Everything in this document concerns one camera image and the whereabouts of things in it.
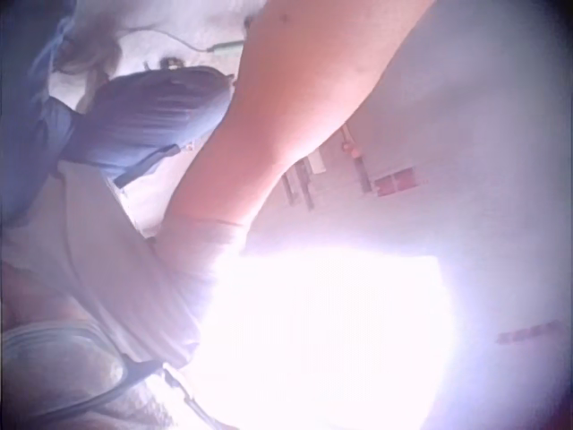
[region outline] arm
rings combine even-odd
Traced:
[[[172,217],[248,227],[292,164],[372,91],[432,0],[269,0],[227,116],[184,175]]]

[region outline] overexposed light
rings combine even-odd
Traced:
[[[452,327],[432,257],[338,248],[244,258],[205,323],[196,394],[244,428],[418,429]]]

